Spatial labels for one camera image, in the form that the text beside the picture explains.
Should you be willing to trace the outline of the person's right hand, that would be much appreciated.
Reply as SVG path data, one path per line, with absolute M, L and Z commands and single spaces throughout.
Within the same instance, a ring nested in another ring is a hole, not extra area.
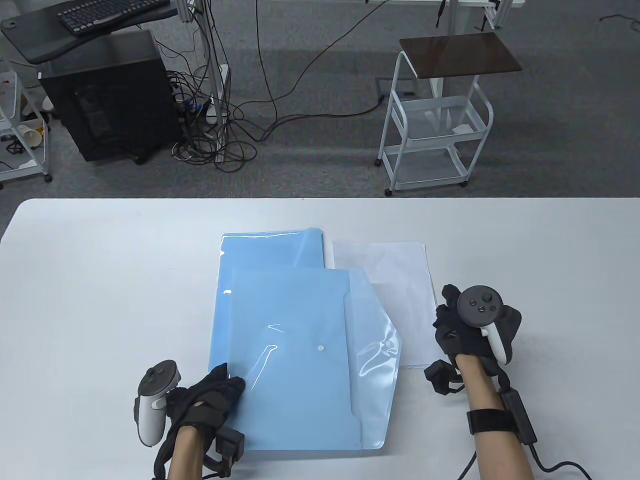
M 486 285 L 460 290 L 447 284 L 445 300 L 436 307 L 436 342 L 452 363 L 458 355 L 470 355 L 487 363 L 508 365 L 513 358 L 512 342 L 521 326 L 522 314 L 503 302 L 498 291 Z

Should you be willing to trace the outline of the person's left hand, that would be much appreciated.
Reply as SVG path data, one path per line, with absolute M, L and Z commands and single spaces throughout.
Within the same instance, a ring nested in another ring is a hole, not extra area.
M 169 434 L 192 426 L 205 438 L 214 438 L 237 407 L 245 388 L 245 380 L 229 377 L 227 363 L 222 363 L 193 386 L 170 390 L 166 397 Z

